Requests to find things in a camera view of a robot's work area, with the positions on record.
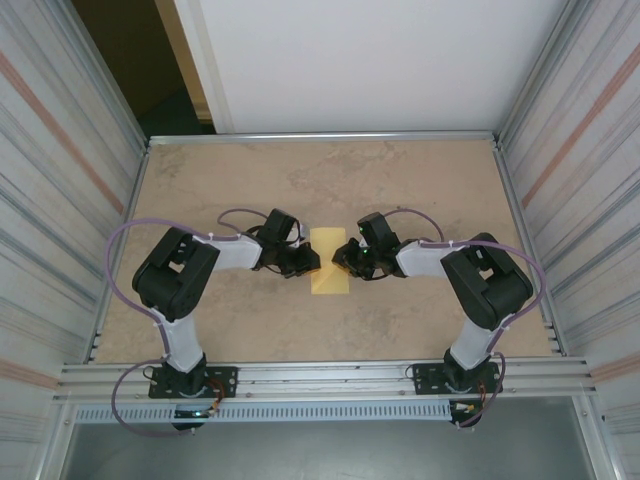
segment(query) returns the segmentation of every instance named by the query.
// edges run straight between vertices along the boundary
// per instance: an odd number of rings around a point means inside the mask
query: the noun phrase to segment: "enclosure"
[[[0,476],[635,478],[637,2],[170,3],[215,135],[145,138],[69,2],[0,6]],[[464,395],[407,375],[463,328],[451,285],[362,282],[330,256],[324,276],[212,275],[195,327],[210,365],[237,368],[232,398],[193,437],[118,425],[116,382],[163,344],[111,293],[111,233],[230,234],[215,220],[236,207],[282,209],[319,248],[314,231],[416,209],[447,241],[486,231],[533,257],[545,295],[497,344],[503,390],[474,431],[449,423]],[[166,230],[115,240],[128,298]],[[170,432],[203,403],[153,385],[140,368],[119,386],[130,426]]]

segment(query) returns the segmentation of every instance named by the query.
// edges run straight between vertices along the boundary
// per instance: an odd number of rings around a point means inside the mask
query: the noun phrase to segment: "marble surface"
[[[449,239],[481,231],[519,241],[486,141],[164,145],[151,151],[135,218],[162,217],[202,232],[223,210],[281,208],[310,227],[344,227],[398,206],[427,212]],[[235,214],[249,228],[259,219]],[[410,214],[390,217],[398,236],[434,236]],[[132,298],[133,273],[166,228],[129,232],[117,283]],[[445,279],[350,279],[348,295],[312,295],[309,277],[269,271],[216,273],[195,310],[210,361],[340,361],[439,358],[457,337],[463,311]],[[550,355],[536,310],[503,336],[510,356]],[[134,362],[162,353],[148,318],[115,297],[96,360]]]

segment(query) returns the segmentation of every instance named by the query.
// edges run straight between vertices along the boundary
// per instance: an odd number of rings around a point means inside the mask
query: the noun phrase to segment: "yellow block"
[[[336,295],[349,293],[349,275],[331,263],[333,254],[347,243],[344,228],[312,228],[311,248],[320,256],[320,270],[311,274],[313,295]]]

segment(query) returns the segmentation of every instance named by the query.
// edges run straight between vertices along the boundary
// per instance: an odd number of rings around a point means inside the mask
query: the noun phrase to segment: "purple cable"
[[[482,409],[478,413],[476,413],[473,417],[469,418],[468,420],[465,420],[464,422],[462,422],[462,423],[460,423],[458,425],[459,427],[466,427],[467,425],[469,425],[475,419],[479,418],[480,415],[482,415],[483,413],[485,413],[489,409],[489,407],[493,404],[493,401],[498,396],[498,392],[500,391],[500,388],[502,387],[502,382],[504,381],[504,375],[505,375],[505,372],[506,372],[506,369],[507,369],[507,360],[505,359],[504,355],[502,353],[500,353],[500,352],[492,353],[493,347],[495,347],[496,343],[498,342],[498,340],[502,336],[502,333],[504,332],[505,327],[508,327],[513,322],[515,322],[518,318],[520,318],[523,315],[526,315],[527,313],[529,313],[531,310],[536,308],[538,306],[538,304],[542,301],[542,297],[544,296],[545,292],[547,291],[547,277],[544,274],[544,270],[538,264],[538,262],[536,262],[533,258],[531,258],[526,253],[521,252],[517,248],[510,247],[509,245],[503,245],[501,243],[494,243],[494,242],[487,242],[487,241],[484,241],[484,240],[466,240],[466,241],[461,241],[461,242],[448,242],[448,243],[432,243],[428,239],[421,239],[421,240],[426,242],[426,243],[423,243],[423,242],[420,243],[420,246],[422,248],[460,248],[460,247],[474,247],[475,246],[475,247],[496,248],[498,250],[503,250],[505,252],[512,253],[512,254],[522,258],[529,265],[531,265],[533,267],[533,269],[536,271],[536,274],[538,275],[538,279],[540,280],[540,290],[538,291],[538,295],[536,295],[536,298],[533,299],[533,302],[531,302],[525,308],[523,308],[522,310],[517,312],[515,315],[513,315],[513,316],[509,317],[507,320],[503,321],[502,324],[500,325],[500,327],[498,327],[498,332],[493,336],[493,339],[491,340],[491,343],[487,347],[487,353],[489,355],[498,355],[500,357],[500,359],[502,360],[502,371],[500,372],[500,378],[498,380],[498,384],[496,385],[496,389],[494,390],[493,394],[491,395],[491,398],[489,398],[489,401],[486,403],[486,405],[484,407],[482,407]]]
[[[491,407],[491,405],[493,404],[493,401],[498,396],[498,392],[502,388],[502,382],[504,382],[504,373],[507,370],[507,359],[504,358],[504,355],[500,352],[494,352],[494,355],[497,355],[498,357],[500,357],[500,360],[502,362],[502,368],[500,370],[500,378],[498,379],[498,384],[496,385],[496,389],[493,391],[493,394],[491,394],[491,397],[489,397],[489,400],[487,400],[487,403],[480,409],[478,413],[476,413],[473,417],[468,418],[464,422],[457,424],[459,428],[466,427],[467,425],[473,423],[477,418],[480,418],[480,416],[482,416],[483,413],[486,413],[487,410],[489,410],[489,407]]]
[[[385,213],[384,216],[385,217],[389,217],[391,215],[395,215],[396,213],[414,213],[414,214],[424,218],[426,221],[431,223],[431,225],[436,227],[436,230],[438,231],[438,235],[440,235],[440,241],[444,242],[444,232],[440,228],[440,225],[438,225],[436,223],[436,221],[433,218],[431,218],[429,215],[427,215],[426,213],[422,213],[419,210],[414,210],[413,208],[398,208],[396,210],[391,210],[390,212]]]
[[[144,430],[141,428],[136,428],[133,425],[130,425],[127,422],[125,422],[124,419],[118,413],[118,409],[116,408],[116,395],[118,394],[118,388],[120,388],[120,385],[124,381],[125,377],[129,375],[131,372],[133,372],[134,370],[136,370],[137,368],[140,368],[146,365],[158,365],[158,364],[161,364],[163,361],[164,361],[163,359],[145,360],[144,362],[136,363],[135,365],[127,368],[124,371],[124,373],[120,375],[120,378],[118,378],[118,380],[116,381],[116,384],[113,387],[113,391],[111,392],[111,413],[113,413],[113,416],[115,417],[115,419],[118,421],[120,425],[122,425],[124,428],[126,428],[130,432],[135,433],[136,435],[142,435],[143,437],[151,437],[151,438],[165,438],[165,437],[179,437],[181,435],[185,435],[191,432],[191,430],[181,430],[181,431],[175,431],[175,432],[154,432],[152,430]]]
[[[218,225],[222,225],[223,227],[227,227],[230,228],[232,230],[235,230],[236,233],[242,233],[242,231],[236,227],[233,223],[227,223],[227,222],[223,222],[222,218],[229,215],[230,213],[234,213],[234,212],[243,212],[243,213],[251,213],[253,215],[257,215],[259,217],[264,218],[265,220],[268,218],[264,213],[259,212],[257,210],[252,210],[250,208],[230,208],[229,210],[225,210],[224,212],[222,212],[220,215],[218,215]]]
[[[529,305],[527,305],[522,310],[517,312],[515,315],[509,317],[504,322],[502,322],[502,324],[500,325],[500,327],[498,329],[498,332],[493,337],[493,340],[491,340],[491,343],[489,344],[489,347],[487,348],[487,352],[488,353],[491,353],[491,351],[493,350],[493,347],[496,345],[496,343],[498,342],[498,340],[502,336],[502,333],[504,332],[505,327],[508,327],[513,322],[515,322],[517,319],[519,319],[523,315],[526,315],[531,310],[536,308],[538,306],[538,304],[540,304],[540,302],[542,301],[542,297],[544,297],[544,294],[547,291],[547,277],[545,276],[544,270],[542,269],[542,267],[540,265],[538,265],[538,263],[533,258],[531,258],[526,253],[521,252],[517,248],[510,247],[509,245],[503,245],[501,243],[487,242],[485,240],[465,240],[465,241],[450,242],[450,243],[444,243],[444,242],[443,243],[433,243],[433,242],[429,242],[428,239],[421,239],[421,240],[424,241],[424,243],[423,242],[420,243],[420,246],[422,248],[460,248],[460,247],[496,248],[498,250],[503,250],[505,252],[512,253],[512,254],[516,255],[517,257],[522,258],[529,265],[531,265],[533,267],[533,269],[536,271],[536,274],[538,275],[538,279],[540,280],[540,290],[538,291],[538,295],[536,295],[536,298],[533,299],[533,302],[531,302]]]
[[[113,244],[115,243],[118,236],[120,236],[120,234],[122,234],[122,232],[128,228],[131,228],[135,225],[144,225],[144,224],[167,225],[169,227],[179,228],[180,230],[184,230],[185,232],[190,233],[191,235],[195,235],[197,237],[211,238],[212,240],[217,240],[217,241],[233,241],[233,240],[237,240],[238,237],[236,235],[231,237],[204,235],[200,232],[193,230],[191,227],[187,227],[186,225],[182,225],[180,223],[172,222],[171,220],[165,220],[162,218],[140,218],[138,220],[131,220],[130,222],[126,222],[120,225],[118,228],[116,228],[113,231],[113,233],[107,239],[107,244],[104,249],[103,267],[104,267],[104,271],[107,277],[107,283],[109,284],[109,287],[111,288],[115,296],[118,297],[125,305],[128,305],[129,307],[133,308],[135,311],[140,312],[143,315],[146,315],[147,317],[151,318],[151,320],[153,320],[153,322],[158,327],[158,330],[160,331],[160,337],[162,338],[162,345],[166,355],[165,358],[163,359],[147,360],[145,362],[136,363],[132,367],[129,367],[127,370],[125,370],[125,372],[120,376],[120,378],[118,378],[118,381],[113,387],[113,392],[111,393],[111,412],[113,413],[113,416],[118,421],[118,423],[122,425],[124,428],[126,428],[127,430],[129,430],[130,432],[137,433],[138,435],[142,435],[145,437],[174,437],[177,435],[184,435],[185,433],[188,433],[189,430],[184,430],[180,432],[153,432],[149,430],[142,430],[142,429],[133,427],[129,425],[127,422],[125,422],[124,419],[118,413],[118,410],[116,409],[116,395],[118,393],[118,388],[120,387],[120,385],[122,384],[122,382],[124,381],[127,375],[129,375],[135,369],[142,367],[143,365],[160,364],[171,355],[171,349],[169,348],[169,339],[167,338],[167,332],[165,331],[164,326],[162,325],[162,322],[160,321],[160,319],[157,318],[155,315],[153,315],[146,308],[128,299],[126,295],[122,293],[122,291],[116,285],[116,282],[113,279],[113,272],[111,270],[111,262],[110,262],[111,249],[113,248]]]
[[[158,326],[158,330],[160,331],[160,337],[162,338],[162,345],[164,347],[164,351],[167,355],[170,355],[171,352],[169,351],[169,340],[167,339],[167,333],[164,331],[162,322],[158,318],[156,318],[156,316],[153,315],[149,310],[129,300],[126,297],[126,295],[122,293],[122,291],[120,291],[120,289],[116,285],[116,282],[113,279],[113,274],[111,271],[111,261],[110,261],[111,249],[113,248],[113,244],[115,243],[116,239],[120,236],[122,232],[124,232],[128,228],[131,228],[135,225],[145,225],[145,224],[167,225],[169,227],[179,228],[180,230],[184,230],[185,232],[188,232],[191,235],[195,235],[201,238],[211,238],[211,236],[204,235],[192,229],[191,227],[187,227],[186,225],[182,225],[180,223],[172,222],[171,220],[165,220],[163,218],[140,218],[138,220],[131,220],[130,222],[123,223],[118,228],[116,228],[107,239],[107,244],[104,248],[103,268],[107,276],[107,283],[109,284],[109,287],[111,288],[115,296],[118,297],[125,305],[128,305],[129,307],[133,308],[135,311],[140,312],[143,315],[146,315],[147,317],[149,317],[151,320],[153,320],[153,322]],[[238,237],[236,236],[233,236],[233,237],[213,236],[213,240],[222,240],[222,241],[236,240],[237,238]]]

